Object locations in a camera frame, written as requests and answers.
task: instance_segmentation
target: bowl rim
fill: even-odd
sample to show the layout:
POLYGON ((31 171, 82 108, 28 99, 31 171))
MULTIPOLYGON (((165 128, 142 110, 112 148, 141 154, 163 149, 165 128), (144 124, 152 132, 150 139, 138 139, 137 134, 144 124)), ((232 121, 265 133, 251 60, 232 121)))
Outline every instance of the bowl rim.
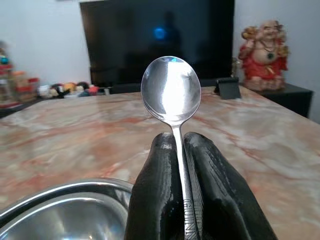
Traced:
POLYGON ((40 214, 43 211, 46 211, 52 207, 68 204, 71 201, 82 201, 82 202, 95 202, 98 205, 108 207, 109 209, 114 210, 117 208, 120 210, 118 216, 123 226, 126 227, 128 212, 126 208, 115 198, 97 192, 76 192, 76 193, 67 193, 57 197, 50 198, 46 201, 37 204, 24 211, 23 213, 16 216, 11 221, 7 222, 3 227, 0 228, 0 239, 5 236, 12 228, 18 226, 19 224, 28 221, 30 217, 33 217, 37 214, 40 214))
POLYGON ((17 200, 16 202, 10 204, 9 206, 5 207, 4 209, 0 210, 0 220, 2 222, 3 219, 13 214, 13 212, 18 211, 21 208, 26 207, 27 205, 30 205, 32 202, 36 200, 40 200, 41 198, 45 198, 46 196, 49 196, 50 194, 53 194, 57 191, 63 191, 71 188, 77 188, 77 187, 85 187, 85 186, 100 186, 100 187, 111 187, 120 191, 127 192, 131 194, 133 184, 129 183, 127 181, 123 181, 120 179, 114 179, 114 178, 86 178, 86 179, 78 179, 71 182, 63 183, 54 185, 51 187, 48 187, 42 191, 27 195, 20 200, 17 200))

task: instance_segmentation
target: red statue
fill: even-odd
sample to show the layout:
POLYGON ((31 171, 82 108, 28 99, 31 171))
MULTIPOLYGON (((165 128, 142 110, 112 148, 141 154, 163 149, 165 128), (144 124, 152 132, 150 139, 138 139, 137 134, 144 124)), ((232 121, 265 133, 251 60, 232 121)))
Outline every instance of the red statue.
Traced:
POLYGON ((278 21, 270 20, 259 29, 247 27, 242 37, 239 59, 243 61, 245 87, 252 90, 278 90, 285 86, 282 70, 287 69, 286 33, 278 21))

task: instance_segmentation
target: metal spoon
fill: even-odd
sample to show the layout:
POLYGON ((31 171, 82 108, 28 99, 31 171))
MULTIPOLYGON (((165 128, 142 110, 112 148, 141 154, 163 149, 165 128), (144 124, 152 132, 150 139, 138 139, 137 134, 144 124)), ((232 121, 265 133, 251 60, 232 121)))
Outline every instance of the metal spoon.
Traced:
POLYGON ((199 79, 184 60, 174 56, 163 56, 146 68, 141 82, 141 95, 145 108, 172 129, 182 186, 184 239, 200 239, 181 134, 182 124, 195 114, 200 105, 199 79))

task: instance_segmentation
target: white wall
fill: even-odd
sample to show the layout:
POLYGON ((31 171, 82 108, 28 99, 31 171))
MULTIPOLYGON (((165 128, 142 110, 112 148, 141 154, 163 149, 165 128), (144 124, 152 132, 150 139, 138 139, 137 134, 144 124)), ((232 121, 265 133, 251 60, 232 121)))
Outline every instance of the white wall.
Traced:
POLYGON ((16 69, 43 84, 90 81, 77 0, 0 0, 0 12, 0 40, 16 69))
POLYGON ((310 118, 320 124, 320 1, 319 0, 236 0, 233 55, 244 40, 242 30, 275 19, 287 31, 286 81, 314 91, 310 118))
MULTIPOLYGON (((0 0, 0 40, 16 67, 45 83, 90 81, 79 0, 0 0)), ((320 123, 320 1, 236 0, 234 55, 241 31, 277 19, 288 32, 287 82, 315 92, 310 117, 320 123)))

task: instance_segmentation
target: spoon bowl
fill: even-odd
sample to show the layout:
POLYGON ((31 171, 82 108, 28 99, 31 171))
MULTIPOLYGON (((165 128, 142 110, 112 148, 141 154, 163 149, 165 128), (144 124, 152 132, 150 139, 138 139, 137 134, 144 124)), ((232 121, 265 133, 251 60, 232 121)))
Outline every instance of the spoon bowl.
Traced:
POLYGON ((184 60, 163 56, 149 64, 141 82, 146 109, 169 125, 181 125, 197 111, 201 86, 197 74, 184 60))

